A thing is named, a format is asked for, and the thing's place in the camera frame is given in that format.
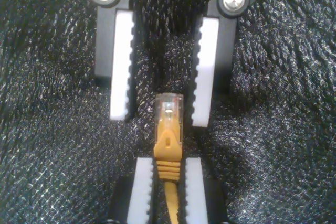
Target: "transparent plastic connector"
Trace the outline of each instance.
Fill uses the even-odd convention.
[[[155,100],[155,142],[163,129],[172,130],[182,145],[183,134],[183,95],[163,93]]]

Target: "black textured fabric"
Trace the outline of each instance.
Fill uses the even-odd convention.
[[[0,0],[0,223],[104,221],[118,176],[151,155],[155,94],[187,94],[207,0],[132,1],[139,108],[113,123],[92,1]],[[184,153],[223,181],[232,221],[336,221],[335,15],[336,0],[258,0],[238,21],[230,95],[214,95],[208,129],[185,125]]]

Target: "textured background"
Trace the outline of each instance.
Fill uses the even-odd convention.
[[[112,123],[91,0],[0,0],[0,223],[104,220],[116,178],[151,155],[155,94],[186,94],[206,1],[133,0],[139,109]],[[336,221],[335,16],[336,0],[258,0],[238,22],[230,95],[208,129],[185,126],[185,154],[223,180],[237,223]]]

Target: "yellow cable boot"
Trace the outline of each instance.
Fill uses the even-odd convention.
[[[176,183],[180,179],[182,128],[183,96],[174,93],[158,94],[156,96],[154,156],[159,178],[165,180],[164,191],[172,224],[178,224],[179,197]]]

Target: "black plastic bracket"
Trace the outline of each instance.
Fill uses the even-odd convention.
[[[235,45],[237,17],[255,0],[245,0],[244,5],[232,12],[224,6],[223,0],[210,0],[206,12],[207,17],[219,19],[219,31],[216,49],[214,90],[228,92],[232,75],[233,52]]]
[[[114,7],[97,8],[97,35],[94,75],[109,82],[112,77],[115,16],[118,9],[129,9],[129,0],[120,0]]]

